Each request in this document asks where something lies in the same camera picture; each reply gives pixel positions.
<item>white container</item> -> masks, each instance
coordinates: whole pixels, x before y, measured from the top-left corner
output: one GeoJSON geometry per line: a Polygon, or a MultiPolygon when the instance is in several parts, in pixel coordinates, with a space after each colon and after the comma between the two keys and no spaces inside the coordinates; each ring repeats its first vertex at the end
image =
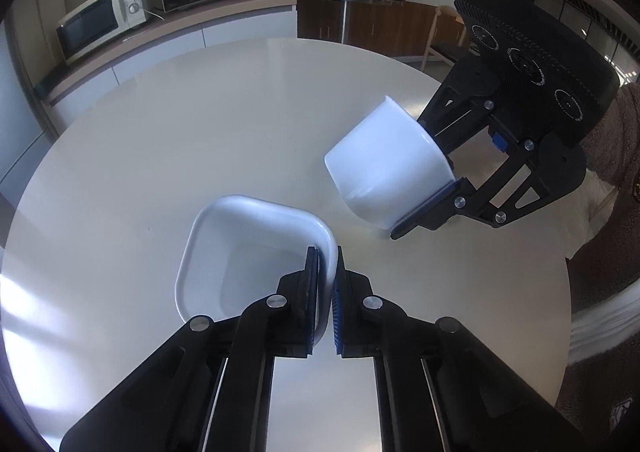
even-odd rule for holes
{"type": "Polygon", "coordinates": [[[382,229],[456,180],[431,136],[388,96],[324,164],[351,211],[382,229]]]}
{"type": "Polygon", "coordinates": [[[314,344],[326,329],[338,246],[315,215],[245,196],[224,196],[196,217],[175,281],[183,321],[195,315],[222,320],[242,314],[276,292],[283,275],[305,268],[306,250],[319,251],[314,344]]]}

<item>white table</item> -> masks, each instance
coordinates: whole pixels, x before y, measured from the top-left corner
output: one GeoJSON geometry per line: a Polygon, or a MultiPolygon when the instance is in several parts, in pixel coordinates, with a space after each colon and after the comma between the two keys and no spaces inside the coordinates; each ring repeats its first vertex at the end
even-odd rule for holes
{"type": "MultiPolygon", "coordinates": [[[[385,94],[415,117],[437,87],[369,51],[248,40],[156,66],[82,115],[24,193],[0,283],[10,364],[50,443],[181,326],[174,281],[191,223],[225,194],[317,214],[376,294],[410,316],[459,318],[553,402],[570,334],[553,208],[392,241],[348,210],[324,167],[385,94]]],[[[484,133],[452,159],[472,181],[502,160],[484,133]]],[[[372,360],[342,360],[332,340],[329,329],[312,358],[278,359],[269,450],[380,449],[372,360]]]]}

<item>chair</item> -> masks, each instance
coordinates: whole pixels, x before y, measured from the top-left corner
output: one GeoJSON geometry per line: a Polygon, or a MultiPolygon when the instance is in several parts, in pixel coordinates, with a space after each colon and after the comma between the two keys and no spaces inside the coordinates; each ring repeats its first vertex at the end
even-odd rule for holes
{"type": "Polygon", "coordinates": [[[442,15],[455,17],[457,22],[461,24],[464,23],[458,12],[452,7],[438,6],[436,8],[436,14],[433,17],[431,30],[429,31],[429,37],[427,38],[427,46],[424,49],[424,56],[422,57],[422,65],[420,66],[420,70],[422,72],[424,72],[424,68],[427,65],[427,58],[430,54],[434,54],[437,58],[442,60],[444,63],[449,64],[450,66],[453,66],[464,56],[469,56],[471,54],[468,49],[462,47],[462,44],[466,39],[466,26],[458,36],[457,45],[449,44],[446,42],[433,44],[433,39],[435,38],[436,32],[438,31],[438,18],[442,15]]]}

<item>white microwave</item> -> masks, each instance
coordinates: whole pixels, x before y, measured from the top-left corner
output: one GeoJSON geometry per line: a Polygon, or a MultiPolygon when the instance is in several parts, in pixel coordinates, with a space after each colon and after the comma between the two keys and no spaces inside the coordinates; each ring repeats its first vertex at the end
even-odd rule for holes
{"type": "Polygon", "coordinates": [[[67,64],[146,21],[143,0],[87,0],[56,28],[67,64]]]}

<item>silver screw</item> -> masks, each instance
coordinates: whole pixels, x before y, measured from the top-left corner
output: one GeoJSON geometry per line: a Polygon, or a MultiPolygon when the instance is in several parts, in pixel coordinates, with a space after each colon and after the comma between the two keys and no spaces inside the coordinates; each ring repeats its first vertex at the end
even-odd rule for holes
{"type": "Polygon", "coordinates": [[[460,329],[460,322],[452,317],[442,317],[438,320],[438,327],[445,333],[455,333],[460,329]]]}
{"type": "Polygon", "coordinates": [[[267,305],[269,307],[278,308],[278,307],[283,307],[286,304],[287,304],[287,297],[285,297],[284,295],[271,295],[267,299],[267,305]]]}
{"type": "Polygon", "coordinates": [[[380,309],[382,307],[382,298],[378,297],[364,297],[362,305],[367,309],[380,309]]]}
{"type": "Polygon", "coordinates": [[[209,327],[209,319],[206,317],[196,317],[189,322],[191,331],[204,331],[209,327]]]}

